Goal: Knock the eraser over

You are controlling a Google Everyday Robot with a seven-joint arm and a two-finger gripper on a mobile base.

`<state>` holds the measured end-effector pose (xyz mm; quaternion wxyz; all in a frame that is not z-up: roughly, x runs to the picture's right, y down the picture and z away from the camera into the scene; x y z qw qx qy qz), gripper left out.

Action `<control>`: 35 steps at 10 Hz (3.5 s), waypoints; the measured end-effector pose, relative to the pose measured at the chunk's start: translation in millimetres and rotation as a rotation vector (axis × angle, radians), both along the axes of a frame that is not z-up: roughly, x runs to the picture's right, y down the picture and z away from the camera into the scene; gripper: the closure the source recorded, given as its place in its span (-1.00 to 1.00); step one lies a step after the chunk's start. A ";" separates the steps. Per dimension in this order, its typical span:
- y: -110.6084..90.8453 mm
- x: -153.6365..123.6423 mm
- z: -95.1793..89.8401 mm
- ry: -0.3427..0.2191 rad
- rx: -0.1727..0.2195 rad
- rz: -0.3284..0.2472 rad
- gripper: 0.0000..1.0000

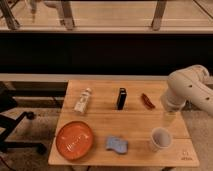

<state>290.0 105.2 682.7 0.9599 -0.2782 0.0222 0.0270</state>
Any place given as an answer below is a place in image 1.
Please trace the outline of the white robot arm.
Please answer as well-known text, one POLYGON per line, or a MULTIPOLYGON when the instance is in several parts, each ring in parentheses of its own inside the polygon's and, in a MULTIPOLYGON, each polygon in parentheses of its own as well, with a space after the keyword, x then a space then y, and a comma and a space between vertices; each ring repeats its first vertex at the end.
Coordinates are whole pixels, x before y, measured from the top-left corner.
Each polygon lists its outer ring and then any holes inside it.
POLYGON ((180 111, 190 101, 213 117, 213 90, 205 81, 209 71, 202 65, 192 65, 176 70, 167 77, 167 90, 161 96, 161 103, 167 112, 180 111))

